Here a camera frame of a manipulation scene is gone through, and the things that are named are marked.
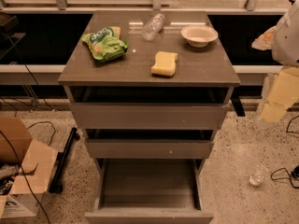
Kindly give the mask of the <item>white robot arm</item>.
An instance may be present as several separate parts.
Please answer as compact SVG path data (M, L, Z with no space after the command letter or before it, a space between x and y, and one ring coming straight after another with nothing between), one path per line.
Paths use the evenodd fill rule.
M257 109L257 126L269 128L299 100L299 0L251 46L258 50L270 49L273 60L282 64L278 73L265 78Z

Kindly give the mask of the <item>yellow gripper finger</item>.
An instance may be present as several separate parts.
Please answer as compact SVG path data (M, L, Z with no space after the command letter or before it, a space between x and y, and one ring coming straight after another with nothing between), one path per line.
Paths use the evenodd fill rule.
M260 129L276 125L299 100L299 67L283 66L264 80L262 100L258 104L255 123Z
M258 50L268 50L272 48L272 42L273 42L273 36L276 31L276 27L273 26L266 30L262 35L260 35L258 38L256 38L251 46L254 49Z

